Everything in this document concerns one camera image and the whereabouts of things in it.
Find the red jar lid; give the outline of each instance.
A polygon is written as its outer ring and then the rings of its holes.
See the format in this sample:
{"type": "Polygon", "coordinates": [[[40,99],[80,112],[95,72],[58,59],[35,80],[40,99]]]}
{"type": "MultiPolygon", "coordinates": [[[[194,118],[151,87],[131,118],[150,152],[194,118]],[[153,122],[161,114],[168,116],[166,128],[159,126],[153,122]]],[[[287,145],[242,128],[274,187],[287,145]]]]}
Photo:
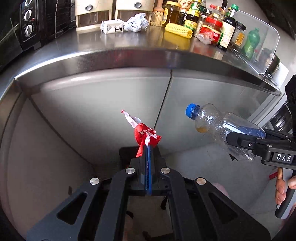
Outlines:
{"type": "Polygon", "coordinates": [[[223,23],[222,22],[220,22],[220,21],[218,21],[216,19],[213,19],[211,17],[207,17],[206,18],[206,22],[209,22],[209,23],[211,23],[213,25],[216,25],[219,28],[222,28],[222,26],[223,26],[223,23]]]}

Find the das logo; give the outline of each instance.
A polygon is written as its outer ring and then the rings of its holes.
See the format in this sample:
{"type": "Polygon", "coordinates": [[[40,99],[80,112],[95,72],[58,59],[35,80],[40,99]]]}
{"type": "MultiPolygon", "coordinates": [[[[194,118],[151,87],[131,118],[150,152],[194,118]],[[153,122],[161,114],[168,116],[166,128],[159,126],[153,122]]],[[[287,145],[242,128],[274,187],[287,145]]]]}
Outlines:
{"type": "Polygon", "coordinates": [[[289,162],[292,163],[294,156],[282,153],[275,153],[272,160],[279,162],[289,162]]]}

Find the green bottle cap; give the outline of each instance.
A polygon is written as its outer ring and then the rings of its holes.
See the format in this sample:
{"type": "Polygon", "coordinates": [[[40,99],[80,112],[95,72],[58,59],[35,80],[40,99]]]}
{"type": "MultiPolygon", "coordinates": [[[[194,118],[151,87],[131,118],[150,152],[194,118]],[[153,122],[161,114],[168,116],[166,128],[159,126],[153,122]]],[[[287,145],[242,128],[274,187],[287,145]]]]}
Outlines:
{"type": "Polygon", "coordinates": [[[231,8],[235,9],[236,11],[239,10],[239,6],[235,5],[235,4],[232,4],[231,8]]]}

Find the blue bottle cap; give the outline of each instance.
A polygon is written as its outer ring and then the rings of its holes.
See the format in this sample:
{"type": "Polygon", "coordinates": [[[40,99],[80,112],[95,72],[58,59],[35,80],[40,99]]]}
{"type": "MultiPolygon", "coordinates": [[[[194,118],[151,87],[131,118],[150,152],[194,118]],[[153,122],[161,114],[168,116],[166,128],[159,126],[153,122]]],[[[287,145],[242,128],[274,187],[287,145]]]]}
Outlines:
{"type": "Polygon", "coordinates": [[[194,111],[194,109],[196,108],[196,106],[200,107],[199,105],[196,104],[189,104],[186,108],[186,116],[189,117],[190,119],[194,120],[195,118],[192,117],[192,112],[194,111]]]}

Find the green soda bottle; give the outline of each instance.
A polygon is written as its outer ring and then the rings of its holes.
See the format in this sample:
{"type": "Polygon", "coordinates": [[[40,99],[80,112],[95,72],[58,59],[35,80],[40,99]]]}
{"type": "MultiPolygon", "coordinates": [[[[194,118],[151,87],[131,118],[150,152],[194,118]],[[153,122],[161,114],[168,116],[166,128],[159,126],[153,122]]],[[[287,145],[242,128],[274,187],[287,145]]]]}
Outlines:
{"type": "Polygon", "coordinates": [[[248,59],[251,59],[255,48],[260,42],[259,29],[255,28],[248,33],[247,41],[242,47],[242,54],[244,54],[248,59]]]}

